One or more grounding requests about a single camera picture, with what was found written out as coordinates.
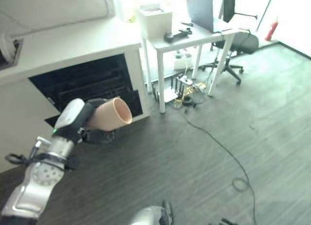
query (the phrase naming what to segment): black cable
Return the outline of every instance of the black cable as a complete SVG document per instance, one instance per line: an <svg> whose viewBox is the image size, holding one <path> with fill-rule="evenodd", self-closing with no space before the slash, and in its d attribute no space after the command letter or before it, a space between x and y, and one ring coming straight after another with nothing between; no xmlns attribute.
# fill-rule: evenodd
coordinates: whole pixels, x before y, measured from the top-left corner
<svg viewBox="0 0 311 225"><path fill-rule="evenodd" d="M233 159L234 161L239 165L239 167L241 168L241 170L243 171L245 177L246 177L246 180L243 179L243 178L234 178L231 182L231 185L232 187L237 191L237 192L244 192L246 191L247 189L250 189L251 192L252 192L252 196L253 196L253 221L254 221L254 225L257 225L257 221L256 221L256 195L255 195L255 192L254 192L254 189L253 187L251 186L250 184L250 180L249 180L249 176L245 170L245 168L243 167L243 165L238 161L238 159L232 154L231 151L229 151L224 145L222 145L208 130L200 127L200 126L197 126L195 124L193 124L191 121L188 120L188 118L180 113L182 115L182 117L187 121L187 123L189 125L191 125L193 128L196 128L200 131L202 131L203 133L209 135L219 146L221 146ZM236 183L237 182L242 182L243 184L245 184L245 188L241 189L239 188Z"/></svg>

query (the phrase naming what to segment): laptop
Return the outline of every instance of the laptop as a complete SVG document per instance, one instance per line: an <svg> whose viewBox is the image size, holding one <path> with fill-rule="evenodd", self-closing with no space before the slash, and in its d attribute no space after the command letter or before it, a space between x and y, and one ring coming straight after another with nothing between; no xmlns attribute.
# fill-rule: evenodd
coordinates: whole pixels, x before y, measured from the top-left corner
<svg viewBox="0 0 311 225"><path fill-rule="evenodd" d="M212 33L228 30L228 24L213 15L213 0L187 0L191 21Z"/></svg>

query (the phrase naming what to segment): white box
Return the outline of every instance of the white box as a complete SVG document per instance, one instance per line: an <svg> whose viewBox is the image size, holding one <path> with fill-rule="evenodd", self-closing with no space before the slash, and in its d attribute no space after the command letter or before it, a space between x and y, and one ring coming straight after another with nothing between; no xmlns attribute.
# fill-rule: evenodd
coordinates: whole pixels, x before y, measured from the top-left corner
<svg viewBox="0 0 311 225"><path fill-rule="evenodd" d="M142 35L147 38L163 38L165 33L172 32L172 12L158 4L141 6L137 9L137 18Z"/></svg>

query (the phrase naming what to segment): black office chair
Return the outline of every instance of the black office chair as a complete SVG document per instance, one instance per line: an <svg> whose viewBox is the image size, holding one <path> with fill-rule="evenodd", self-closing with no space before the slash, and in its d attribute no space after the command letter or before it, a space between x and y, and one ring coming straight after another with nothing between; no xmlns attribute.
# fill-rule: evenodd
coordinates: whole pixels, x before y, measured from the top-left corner
<svg viewBox="0 0 311 225"><path fill-rule="evenodd" d="M214 43L213 45L217 48L223 49L224 48L224 41ZM239 86L241 84L241 78L235 73L233 69L240 69L239 73L243 74L244 69L243 66L237 66L237 65L230 65L230 60L231 60L231 55L233 52L237 52L237 55L241 55L243 53L246 54L252 54L258 49L259 41L258 38L251 34L251 33L237 33L233 39L233 43L231 45L230 51L231 53L227 56L226 61L225 61L225 66L223 69L224 71L227 71L230 73L233 77L237 79L237 85ZM205 68L211 67L212 70L215 67L218 67L218 60L217 58L213 63L207 64L207 65L202 65L200 66L202 70L205 70Z"/></svg>
<svg viewBox="0 0 311 225"><path fill-rule="evenodd" d="M253 15L246 15L246 14L241 14L241 13L236 13L235 12L235 0L224 0L223 2L223 11L224 11L224 15L223 15L223 19L225 22L230 22L230 20L233 18L233 16L235 14L237 15L244 15L244 16L251 16L257 19L257 16L253 16ZM213 43L213 46L223 49L225 42L224 41L220 41L217 43ZM233 77L235 77L237 79L237 85L239 86L241 84L241 78L235 73L235 71L233 69L240 69L239 73L243 74L244 70L243 70L243 66L237 66L237 65L230 65L230 59L231 59L231 55L233 52L237 52L237 55L241 55L243 53L246 54L252 54L254 53L259 46L259 40L258 38L249 32L240 32L237 33L233 39L233 43L232 46L230 48L231 53L227 56L226 62L225 62L225 66L223 69L224 71L227 71L228 73L230 73ZM202 70L205 70L205 68L207 67L211 67L212 70L218 66L218 61L217 58L215 59L215 61L213 63L207 64L207 65L202 65L200 68L202 68Z"/></svg>

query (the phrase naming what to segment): chair base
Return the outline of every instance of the chair base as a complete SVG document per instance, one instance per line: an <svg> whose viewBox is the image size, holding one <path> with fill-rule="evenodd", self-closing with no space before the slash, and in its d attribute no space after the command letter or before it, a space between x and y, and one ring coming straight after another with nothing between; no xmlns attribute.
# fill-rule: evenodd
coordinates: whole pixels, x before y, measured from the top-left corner
<svg viewBox="0 0 311 225"><path fill-rule="evenodd" d="M227 71L228 73L230 73L237 80L236 85L239 86L242 82L242 79L236 74L236 72L233 69L239 69L239 74L243 74L244 73L243 66L229 65L229 61L230 60L227 58L223 72ZM218 67L218 64L219 61L215 61L210 64L202 65L201 68L203 71L205 71L205 68L212 68L213 70L214 68Z"/></svg>

